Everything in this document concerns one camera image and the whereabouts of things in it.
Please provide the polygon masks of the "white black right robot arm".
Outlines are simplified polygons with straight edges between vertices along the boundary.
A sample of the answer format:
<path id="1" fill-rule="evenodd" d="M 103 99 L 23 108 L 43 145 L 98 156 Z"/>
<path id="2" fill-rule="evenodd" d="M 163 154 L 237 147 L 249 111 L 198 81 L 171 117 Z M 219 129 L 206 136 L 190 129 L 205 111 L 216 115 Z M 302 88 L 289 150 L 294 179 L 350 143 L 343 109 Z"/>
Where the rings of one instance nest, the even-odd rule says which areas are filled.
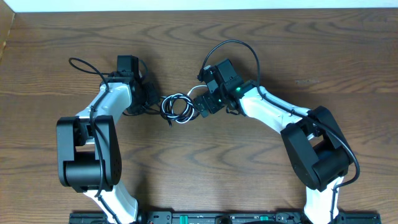
<path id="1" fill-rule="evenodd" d="M 228 59 L 202 68 L 197 78 L 208 88 L 194 99 L 199 113 L 206 117 L 225 109 L 280 134 L 292 168 L 306 186 L 305 216 L 312 223 L 333 223 L 338 216 L 338 189 L 357 160 L 330 111 L 292 105 L 254 80 L 245 82 Z"/>

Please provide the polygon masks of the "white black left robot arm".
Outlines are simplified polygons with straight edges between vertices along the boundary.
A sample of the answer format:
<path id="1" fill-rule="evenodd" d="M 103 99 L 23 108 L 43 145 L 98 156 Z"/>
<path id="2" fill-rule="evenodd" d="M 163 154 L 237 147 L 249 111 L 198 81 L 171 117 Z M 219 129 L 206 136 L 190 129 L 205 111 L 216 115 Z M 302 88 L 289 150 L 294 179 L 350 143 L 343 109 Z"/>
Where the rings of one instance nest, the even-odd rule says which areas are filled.
<path id="1" fill-rule="evenodd" d="M 138 116 L 160 101 L 154 86 L 145 82 L 133 55 L 120 55 L 116 70 L 90 74 L 102 82 L 94 100 L 74 116 L 57 121 L 58 178 L 65 187 L 91 198 L 108 223 L 146 223 L 147 215 L 121 180 L 122 159 L 116 124 L 121 116 Z"/>

